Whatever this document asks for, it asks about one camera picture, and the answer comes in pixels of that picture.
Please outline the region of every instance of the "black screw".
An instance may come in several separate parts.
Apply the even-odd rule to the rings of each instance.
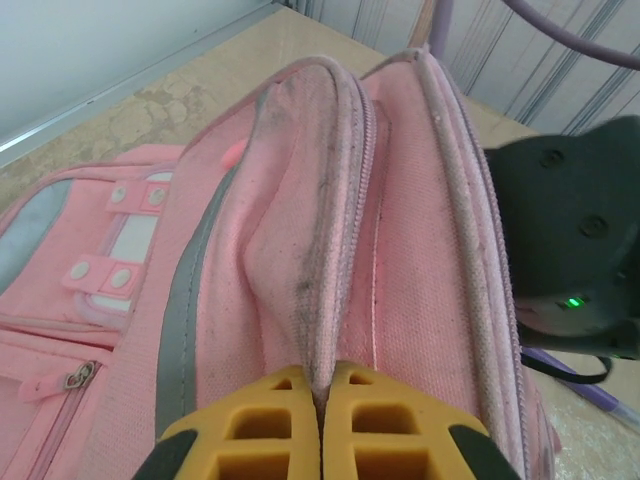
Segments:
[[[544,168],[553,168],[564,162],[564,153],[560,150],[547,150],[540,160],[540,165]]]
[[[607,235],[609,225],[604,218],[598,215],[589,215],[582,219],[578,229],[585,237],[602,238]]]

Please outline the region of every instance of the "backpack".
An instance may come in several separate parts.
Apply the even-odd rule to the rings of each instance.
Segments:
[[[131,478],[180,417],[337,360],[477,416],[553,478],[487,164],[421,49],[308,58],[189,145],[53,174],[0,218],[2,479]]]

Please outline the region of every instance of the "gray reflective strip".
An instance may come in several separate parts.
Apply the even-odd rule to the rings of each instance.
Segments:
[[[164,313],[156,382],[156,437],[196,409],[196,311],[202,261],[227,190],[240,164],[224,176],[178,262]]]
[[[44,187],[24,205],[0,236],[0,295],[27,266],[67,203],[72,180]]]

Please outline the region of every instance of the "snap button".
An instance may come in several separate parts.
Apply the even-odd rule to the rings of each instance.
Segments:
[[[87,273],[89,273],[89,262],[76,263],[71,269],[71,279],[80,280]]]
[[[120,203],[122,200],[124,200],[124,197],[126,196],[127,196],[127,189],[124,187],[118,187],[114,189],[113,192],[111,193],[111,201],[113,203]]]
[[[113,274],[113,277],[111,277],[111,286],[113,288],[124,287],[130,278],[131,278],[131,270],[129,270],[128,268],[123,268],[122,270],[118,270],[116,273]]]
[[[165,196],[165,191],[163,188],[156,188],[153,192],[151,192],[151,194],[149,195],[149,203],[151,205],[153,205],[154,207],[157,207],[158,205],[160,205],[162,203],[162,201],[164,200],[164,196]]]

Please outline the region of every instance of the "zipper pull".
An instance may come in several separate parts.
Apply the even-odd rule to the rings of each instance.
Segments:
[[[98,370],[98,362],[89,361],[78,367],[75,373],[54,373],[42,377],[35,377],[22,382],[18,390],[18,399],[29,403],[43,398],[86,387]]]

